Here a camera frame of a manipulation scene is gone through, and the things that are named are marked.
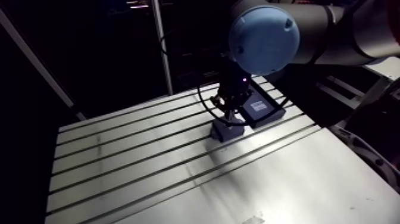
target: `aluminum table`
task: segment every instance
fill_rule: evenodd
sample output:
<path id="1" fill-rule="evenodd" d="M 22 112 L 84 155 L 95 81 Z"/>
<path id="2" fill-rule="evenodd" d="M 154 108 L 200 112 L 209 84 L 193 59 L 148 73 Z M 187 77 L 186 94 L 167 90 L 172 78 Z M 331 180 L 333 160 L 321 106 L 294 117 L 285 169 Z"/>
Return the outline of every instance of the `aluminum table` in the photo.
<path id="1" fill-rule="evenodd" d="M 400 196 L 292 102 L 285 108 L 223 144 L 196 91 L 61 127 L 46 223 L 399 224 Z"/>

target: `robotic arm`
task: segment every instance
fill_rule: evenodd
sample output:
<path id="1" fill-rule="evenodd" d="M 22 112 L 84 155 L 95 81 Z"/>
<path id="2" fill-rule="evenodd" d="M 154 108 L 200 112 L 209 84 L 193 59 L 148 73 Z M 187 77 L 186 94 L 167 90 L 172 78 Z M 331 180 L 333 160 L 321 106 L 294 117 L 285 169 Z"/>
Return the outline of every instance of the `robotic arm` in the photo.
<path id="1" fill-rule="evenodd" d="M 359 0 L 349 9 L 239 0 L 230 9 L 229 26 L 229 53 L 223 56 L 229 69 L 211 97 L 224 117 L 207 109 L 216 118 L 212 134 L 241 135 L 241 128 L 232 127 L 240 124 L 231 121 L 252 95 L 250 74 L 268 75 L 289 63 L 357 66 L 400 54 L 397 0 Z"/>

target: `sticker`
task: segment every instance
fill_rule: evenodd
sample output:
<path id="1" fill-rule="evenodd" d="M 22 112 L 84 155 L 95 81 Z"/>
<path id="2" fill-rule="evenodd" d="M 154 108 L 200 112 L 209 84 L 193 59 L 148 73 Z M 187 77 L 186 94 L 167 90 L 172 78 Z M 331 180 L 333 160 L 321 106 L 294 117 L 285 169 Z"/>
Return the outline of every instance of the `sticker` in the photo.
<path id="1" fill-rule="evenodd" d="M 260 110 L 263 110 L 263 109 L 266 109 L 266 108 L 267 108 L 267 106 L 266 106 L 262 101 L 254 102 L 254 103 L 250 104 L 250 106 L 251 106 L 255 111 L 260 111 Z"/>

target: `black box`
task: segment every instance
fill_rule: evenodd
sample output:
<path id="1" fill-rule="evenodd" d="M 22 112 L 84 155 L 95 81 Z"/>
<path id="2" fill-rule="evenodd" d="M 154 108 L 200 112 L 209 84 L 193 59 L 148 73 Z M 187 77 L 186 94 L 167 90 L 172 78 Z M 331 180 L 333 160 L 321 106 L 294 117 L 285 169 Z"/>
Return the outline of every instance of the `black box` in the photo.
<path id="1" fill-rule="evenodd" d="M 279 107 L 278 103 L 253 80 L 250 81 L 249 89 L 253 91 L 253 94 L 246 101 L 246 103 L 244 103 L 243 107 L 239 109 L 239 113 L 246 120 L 246 122 L 253 122 L 254 120 L 265 116 L 275 108 Z M 281 110 L 272 114 L 270 117 L 250 125 L 250 127 L 257 128 L 264 126 L 282 118 L 285 112 L 286 110 L 282 108 Z"/>

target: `metal pole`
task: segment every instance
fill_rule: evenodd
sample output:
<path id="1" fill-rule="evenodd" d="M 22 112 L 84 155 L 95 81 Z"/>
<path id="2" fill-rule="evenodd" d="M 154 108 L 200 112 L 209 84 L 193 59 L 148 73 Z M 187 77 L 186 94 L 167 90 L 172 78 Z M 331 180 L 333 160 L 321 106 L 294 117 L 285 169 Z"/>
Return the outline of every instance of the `metal pole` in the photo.
<path id="1" fill-rule="evenodd" d="M 11 36 L 14 42 L 18 45 L 21 51 L 25 54 L 28 60 L 33 64 L 39 74 L 46 80 L 47 84 L 54 90 L 54 92 L 61 98 L 61 100 L 75 113 L 79 120 L 86 120 L 86 117 L 79 111 L 73 109 L 74 102 L 67 95 L 67 93 L 60 87 L 57 81 L 51 76 L 50 72 L 45 68 L 45 66 L 40 62 L 35 53 L 30 49 L 25 40 L 21 37 L 19 32 L 15 29 L 14 25 L 8 17 L 5 15 L 3 10 L 0 8 L 0 23 L 3 25 L 4 29 Z"/>
<path id="2" fill-rule="evenodd" d="M 160 5 L 158 3 L 158 0 L 151 0 L 151 2 L 152 2 L 151 5 L 153 7 L 154 19 L 155 19 L 155 27 L 157 28 L 157 35 L 158 35 L 158 39 L 160 40 L 164 36 L 163 21 L 161 20 L 161 13 L 160 13 Z M 167 48 L 165 47 L 165 41 L 163 41 L 161 43 L 161 47 L 163 49 L 167 50 Z M 168 94 L 172 95 L 172 94 L 174 94 L 174 92 L 173 92 L 173 88 L 172 88 L 168 56 L 161 53 L 161 58 L 162 58 L 162 64 L 164 66 L 165 81 L 167 82 Z"/>

